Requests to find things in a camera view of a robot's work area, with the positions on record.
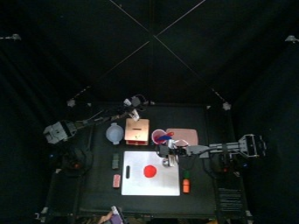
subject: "small block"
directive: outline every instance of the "small block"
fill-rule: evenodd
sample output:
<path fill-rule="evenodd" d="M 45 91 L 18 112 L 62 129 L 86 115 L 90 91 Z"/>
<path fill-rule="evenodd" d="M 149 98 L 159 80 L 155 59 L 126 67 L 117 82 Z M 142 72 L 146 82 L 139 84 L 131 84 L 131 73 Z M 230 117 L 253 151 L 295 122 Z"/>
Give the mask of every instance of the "small block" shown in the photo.
<path fill-rule="evenodd" d="M 119 188 L 121 187 L 121 175 L 117 174 L 114 176 L 114 188 Z"/>

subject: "white container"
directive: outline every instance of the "white container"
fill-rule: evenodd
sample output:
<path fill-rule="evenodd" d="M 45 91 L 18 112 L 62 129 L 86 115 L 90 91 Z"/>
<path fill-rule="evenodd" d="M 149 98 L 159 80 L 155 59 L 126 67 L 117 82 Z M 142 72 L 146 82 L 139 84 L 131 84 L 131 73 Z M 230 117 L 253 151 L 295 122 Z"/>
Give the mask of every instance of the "white container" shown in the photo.
<path fill-rule="evenodd" d="M 125 137 L 125 130 L 123 128 L 115 123 L 111 123 L 111 126 L 107 129 L 107 140 L 114 144 L 119 144 L 119 141 Z"/>

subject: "black table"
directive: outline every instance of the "black table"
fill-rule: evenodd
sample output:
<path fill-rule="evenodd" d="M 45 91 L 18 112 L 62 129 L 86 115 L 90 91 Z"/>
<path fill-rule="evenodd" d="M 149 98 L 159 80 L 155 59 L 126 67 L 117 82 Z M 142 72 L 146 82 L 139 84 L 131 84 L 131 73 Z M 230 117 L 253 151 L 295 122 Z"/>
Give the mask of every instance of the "black table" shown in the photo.
<path fill-rule="evenodd" d="M 207 145 L 210 143 L 209 134 L 213 127 L 209 127 L 211 123 L 207 121 L 209 111 L 206 107 L 163 105 L 151 107 L 141 115 L 145 119 L 150 119 L 150 136 L 157 129 L 193 129 L 198 131 L 199 144 Z M 126 128 L 126 120 L 119 120 L 117 123 Z M 147 146 L 127 145 L 125 140 L 121 145 L 114 145 L 106 137 L 109 127 L 110 123 L 106 123 L 94 129 L 91 144 L 94 165 L 89 171 L 79 210 L 82 212 L 106 212 L 115 205 L 122 208 L 126 214 L 151 215 L 154 217 L 215 217 L 213 179 L 202 169 L 199 157 L 181 158 L 181 167 L 191 167 L 191 193 L 189 194 L 183 194 L 182 190 L 181 196 L 123 196 L 122 189 L 113 188 L 114 175 L 123 174 L 125 151 L 154 151 L 155 146 L 151 141 Z M 114 153 L 121 155 L 121 169 L 118 171 L 111 169 Z"/>
<path fill-rule="evenodd" d="M 114 107 L 114 104 L 94 106 L 91 114 L 110 107 Z M 125 196 L 121 188 L 114 189 L 113 179 L 115 174 L 123 174 L 125 151 L 155 150 L 151 133 L 157 129 L 197 130 L 202 145 L 235 142 L 230 112 L 223 110 L 222 105 L 207 107 L 206 105 L 165 104 L 150 107 L 147 111 L 141 112 L 141 116 L 150 119 L 150 144 L 147 146 L 127 145 L 125 140 L 119 145 L 114 145 L 106 137 L 110 122 L 93 129 L 85 129 L 74 137 L 75 140 L 71 140 L 77 147 L 87 148 L 89 145 L 94 154 L 94 163 L 87 174 L 78 178 L 65 178 L 63 173 L 54 174 L 53 182 L 55 183 L 51 185 L 47 203 L 53 216 L 102 215 L 110 211 L 111 206 L 118 206 L 126 216 L 203 219 L 217 217 L 215 182 L 203 170 L 203 161 L 199 157 L 181 158 L 181 167 L 191 167 L 191 192 L 189 194 L 183 193 L 181 184 L 181 196 Z M 82 117 L 89 118 L 90 113 L 81 114 L 79 118 Z M 126 128 L 126 119 L 117 120 L 117 123 Z M 114 153 L 121 155 L 118 171 L 113 170 Z"/>

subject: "hand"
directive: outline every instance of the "hand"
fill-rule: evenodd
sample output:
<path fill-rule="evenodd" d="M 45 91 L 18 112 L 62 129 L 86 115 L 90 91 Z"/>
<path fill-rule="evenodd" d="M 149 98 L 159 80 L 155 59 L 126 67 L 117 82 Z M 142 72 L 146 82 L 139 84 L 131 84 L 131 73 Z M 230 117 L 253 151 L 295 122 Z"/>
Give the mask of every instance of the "hand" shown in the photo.
<path fill-rule="evenodd" d="M 113 217 L 113 211 L 106 216 L 101 217 L 98 224 L 102 224 L 106 221 L 109 221 L 111 219 L 111 217 Z"/>

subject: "light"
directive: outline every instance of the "light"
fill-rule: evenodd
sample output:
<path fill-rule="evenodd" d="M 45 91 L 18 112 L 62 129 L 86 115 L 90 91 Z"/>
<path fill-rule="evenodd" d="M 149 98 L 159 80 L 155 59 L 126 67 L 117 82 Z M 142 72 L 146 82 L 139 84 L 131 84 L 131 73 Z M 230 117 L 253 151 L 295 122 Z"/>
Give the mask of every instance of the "light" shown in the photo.
<path fill-rule="evenodd" d="M 286 38 L 286 40 L 285 41 L 290 41 L 290 42 L 294 42 L 295 43 L 295 41 L 299 41 L 299 39 L 298 38 L 295 38 L 295 36 L 294 35 L 290 35 L 287 38 Z"/>

